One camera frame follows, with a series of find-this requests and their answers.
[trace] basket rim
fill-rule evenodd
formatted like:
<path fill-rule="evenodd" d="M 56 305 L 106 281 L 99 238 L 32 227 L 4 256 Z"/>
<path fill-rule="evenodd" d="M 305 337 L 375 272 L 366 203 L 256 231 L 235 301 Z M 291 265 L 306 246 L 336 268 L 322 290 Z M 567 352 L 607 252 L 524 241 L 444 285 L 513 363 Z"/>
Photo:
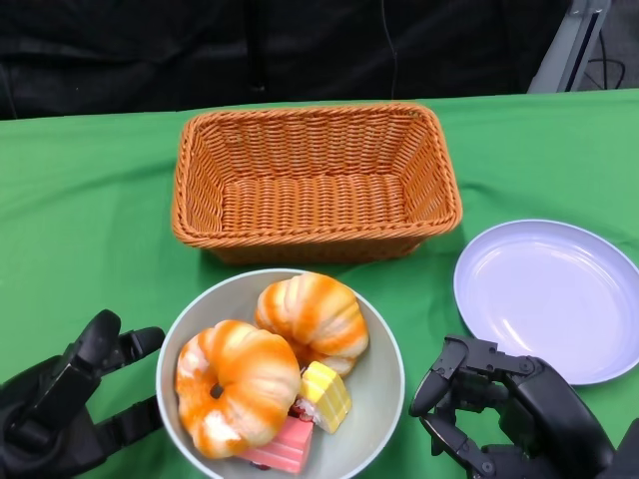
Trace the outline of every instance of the basket rim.
<path fill-rule="evenodd" d="M 289 115 L 316 115 L 328 113 L 351 114 L 353 110 L 363 113 L 375 111 L 419 113 L 428 117 L 437 130 L 439 138 L 438 162 L 446 169 L 448 179 L 444 185 L 447 212 L 444 216 L 431 221 L 403 222 L 403 223 L 375 223 L 375 224 L 338 224 L 328 227 L 292 228 L 286 230 L 261 229 L 241 232 L 200 231 L 187 221 L 186 207 L 186 179 L 189 173 L 188 151 L 194 140 L 194 133 L 202 124 L 225 120 L 255 118 L 281 118 Z M 383 240 L 392 238 L 425 238 L 432 235 L 447 233 L 456 228 L 461 222 L 462 203 L 456 184 L 455 173 L 451 165 L 448 148 L 443 135 L 441 124 L 436 115 L 427 107 L 410 101 L 377 102 L 366 104 L 342 105 L 313 105 L 300 107 L 263 107 L 250 109 L 221 109 L 201 113 L 191 118 L 184 127 L 180 142 L 180 151 L 176 165 L 174 179 L 174 194 L 172 201 L 172 230 L 178 240 L 185 244 L 199 247 L 237 247 L 267 244 L 300 244 L 307 242 L 326 242 L 338 240 Z"/>

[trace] toy food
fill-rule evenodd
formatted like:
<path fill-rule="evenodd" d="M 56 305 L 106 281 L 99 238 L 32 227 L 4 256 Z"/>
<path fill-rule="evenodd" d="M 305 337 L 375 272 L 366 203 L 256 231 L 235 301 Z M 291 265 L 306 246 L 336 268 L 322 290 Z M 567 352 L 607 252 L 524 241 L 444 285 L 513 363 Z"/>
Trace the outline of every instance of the toy food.
<path fill-rule="evenodd" d="M 273 441 L 265 446 L 249 449 L 240 454 L 240 457 L 254 462 L 261 469 L 266 466 L 297 474 L 307 464 L 312 437 L 311 422 L 288 417 Z"/>
<path fill-rule="evenodd" d="M 278 434 L 300 383 L 298 361 L 283 338 L 224 320 L 180 352 L 180 420 L 205 456 L 237 455 Z"/>
<path fill-rule="evenodd" d="M 286 339 L 302 366 L 318 361 L 344 376 L 368 346 L 368 330 L 354 293 L 314 272 L 269 285 L 256 324 Z"/>
<path fill-rule="evenodd" d="M 350 396 L 339 374 L 320 362 L 312 362 L 302 375 L 294 410 L 310 416 L 321 429 L 333 434 L 350 407 Z"/>

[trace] cable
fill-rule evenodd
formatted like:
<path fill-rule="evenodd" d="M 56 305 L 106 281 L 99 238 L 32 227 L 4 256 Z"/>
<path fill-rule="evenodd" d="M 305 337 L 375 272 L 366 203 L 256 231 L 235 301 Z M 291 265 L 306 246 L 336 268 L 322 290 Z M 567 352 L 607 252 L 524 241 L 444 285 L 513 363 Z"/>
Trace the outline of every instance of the cable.
<path fill-rule="evenodd" d="M 620 60 L 615 60 L 613 58 L 608 58 L 604 61 L 603 58 L 591 58 L 590 60 L 588 60 L 588 63 L 599 63 L 599 62 L 603 62 L 604 65 L 607 63 L 612 63 L 614 65 L 618 65 L 621 68 L 621 73 L 619 75 L 619 80 L 617 80 L 617 84 L 615 85 L 614 89 L 615 90 L 619 90 L 619 87 L 621 86 L 621 82 L 623 82 L 624 77 L 626 76 L 626 64 L 623 63 Z"/>
<path fill-rule="evenodd" d="M 589 74 L 588 72 L 585 72 L 585 73 L 584 73 L 584 75 L 586 76 L 586 78 L 587 78 L 588 80 L 590 80 L 592 83 L 594 83 L 594 84 L 595 84 L 595 86 L 596 86 L 599 90 L 603 90 L 603 87 L 602 87 L 601 85 L 599 85 L 599 84 L 595 81 L 595 79 L 594 79 L 594 78 L 592 78 L 592 77 L 590 76 L 590 74 Z"/>
<path fill-rule="evenodd" d="M 7 75 L 6 70 L 4 69 L 4 65 L 0 63 L 0 74 L 2 74 L 2 85 L 4 86 L 4 93 L 7 95 L 7 100 L 9 101 L 9 109 L 11 110 L 11 114 L 13 115 L 13 119 L 18 119 L 18 114 L 16 112 L 16 105 L 13 103 L 13 94 L 11 93 L 11 83 L 9 82 L 9 76 Z"/>
<path fill-rule="evenodd" d="M 608 57 L 606 55 L 606 44 L 603 41 L 603 33 L 599 30 L 599 43 L 601 44 L 601 57 L 603 59 L 603 89 L 608 90 Z"/>
<path fill-rule="evenodd" d="M 384 5 L 384 0 L 380 0 L 381 7 L 381 25 L 383 26 L 383 31 L 386 34 L 386 41 L 388 42 L 388 48 L 390 49 L 390 53 L 392 54 L 392 83 L 390 84 L 390 99 L 395 99 L 395 87 L 397 85 L 397 51 L 392 44 L 392 39 L 390 38 L 390 33 L 388 32 L 388 26 L 386 25 L 386 8 Z"/>

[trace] bowl rim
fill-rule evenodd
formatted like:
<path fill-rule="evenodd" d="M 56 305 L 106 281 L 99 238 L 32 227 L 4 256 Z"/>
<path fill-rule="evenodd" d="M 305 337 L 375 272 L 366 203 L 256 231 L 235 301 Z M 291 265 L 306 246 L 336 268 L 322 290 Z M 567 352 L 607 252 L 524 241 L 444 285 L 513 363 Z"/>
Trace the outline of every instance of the bowl rim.
<path fill-rule="evenodd" d="M 160 416 L 162 417 L 162 422 L 164 424 L 164 428 L 169 433 L 169 436 L 171 437 L 171 440 L 176 445 L 178 450 L 182 453 L 182 455 L 184 457 L 186 457 L 193 466 L 195 466 L 202 473 L 204 473 L 206 476 L 208 476 L 208 477 L 210 477 L 212 479 L 224 479 L 224 477 L 220 476 L 216 472 L 213 472 L 211 469 L 206 467 L 194 454 L 192 454 L 191 451 L 189 451 L 187 449 L 187 447 L 182 443 L 182 441 L 178 437 L 176 431 L 174 431 L 172 429 L 172 427 L 171 427 L 171 423 L 169 421 L 169 414 L 168 414 L 168 412 L 167 412 L 167 410 L 166 410 L 166 408 L 164 406 L 164 396 L 163 396 L 162 387 L 161 387 L 162 386 L 162 364 L 164 363 L 164 360 L 165 360 L 167 344 L 169 343 L 169 338 L 173 335 L 175 329 L 178 327 L 178 324 L 180 324 L 180 322 L 182 321 L 184 316 L 186 316 L 186 314 L 191 310 L 191 308 L 195 304 L 197 304 L 204 296 L 209 294 L 209 292 L 211 292 L 214 289 L 217 289 L 219 287 L 222 287 L 222 286 L 226 285 L 229 282 L 235 281 L 237 279 L 241 279 L 243 277 L 252 276 L 252 275 L 256 275 L 256 274 L 268 273 L 268 272 L 292 272 L 292 273 L 295 273 L 295 274 L 303 274 L 305 272 L 310 272 L 310 271 L 305 270 L 305 269 L 296 269 L 296 268 L 287 268 L 287 267 L 271 267 L 271 268 L 255 269 L 255 270 L 252 270 L 252 271 L 243 272 L 241 274 L 236 274 L 236 275 L 228 277 L 227 279 L 224 279 L 224 280 L 222 280 L 220 282 L 217 282 L 213 286 L 207 288 L 205 291 L 200 293 L 195 299 L 193 299 L 189 303 L 189 305 L 187 307 L 185 307 L 182 310 L 180 315 L 177 317 L 177 319 L 171 325 L 171 328 L 169 329 L 169 332 L 167 332 L 165 340 L 164 340 L 164 342 L 162 344 L 162 348 L 160 349 L 160 355 L 158 357 L 158 363 L 157 363 L 157 366 L 156 366 L 156 395 L 157 395 L 157 398 L 158 398 L 158 408 L 160 410 Z M 349 287 L 349 289 L 352 290 L 352 292 L 355 294 L 357 300 L 361 301 L 368 308 L 370 308 L 372 313 L 377 317 L 377 319 L 379 319 L 379 322 L 381 323 L 381 325 L 385 329 L 386 333 L 388 334 L 388 337 L 390 338 L 390 342 L 392 343 L 392 347 L 393 347 L 394 352 L 395 352 L 395 357 L 397 358 L 398 363 L 399 363 L 399 372 L 400 372 L 399 382 L 400 382 L 400 386 L 401 387 L 400 387 L 400 398 L 399 398 L 400 400 L 397 401 L 397 408 L 396 408 L 396 410 L 394 412 L 394 417 L 392 418 L 391 427 L 388 429 L 388 431 L 386 432 L 386 434 L 384 435 L 382 440 L 379 442 L 377 447 L 375 447 L 375 449 L 368 455 L 368 457 L 366 457 L 366 459 L 361 464 L 359 464 L 355 469 L 353 469 L 352 471 L 348 472 L 347 474 L 341 476 L 339 479 L 349 479 L 349 478 L 354 477 L 357 474 L 359 474 L 366 467 L 368 467 L 368 465 L 370 465 L 370 463 L 379 455 L 381 450 L 386 446 L 386 444 L 388 443 L 388 441 L 390 440 L 390 438 L 392 437 L 392 435 L 394 434 L 394 432 L 395 432 L 395 430 L 397 428 L 397 423 L 399 422 L 399 417 L 401 416 L 401 411 L 403 409 L 403 402 L 405 400 L 405 389 L 406 389 L 406 384 L 405 384 L 406 376 L 405 376 L 405 370 L 404 370 L 404 366 L 403 366 L 403 358 L 401 357 L 401 351 L 399 350 L 399 346 L 397 344 L 397 341 L 396 341 L 394 335 L 392 334 L 392 331 L 390 330 L 390 327 L 388 326 L 388 324 L 383 319 L 381 314 L 379 314 L 377 309 L 375 309 L 372 304 L 370 304 L 361 294 L 359 294 L 354 289 L 352 289 L 350 287 Z"/>

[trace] black backdrop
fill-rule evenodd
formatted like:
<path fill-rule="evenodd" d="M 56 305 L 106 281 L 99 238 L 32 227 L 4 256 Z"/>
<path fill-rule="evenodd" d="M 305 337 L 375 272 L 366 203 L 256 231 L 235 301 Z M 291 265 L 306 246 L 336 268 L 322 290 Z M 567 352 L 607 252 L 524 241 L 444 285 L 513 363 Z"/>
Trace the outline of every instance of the black backdrop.
<path fill-rule="evenodd" d="M 385 0 L 395 97 L 525 92 L 566 8 Z M 381 0 L 0 0 L 3 119 L 387 99 L 392 75 Z"/>

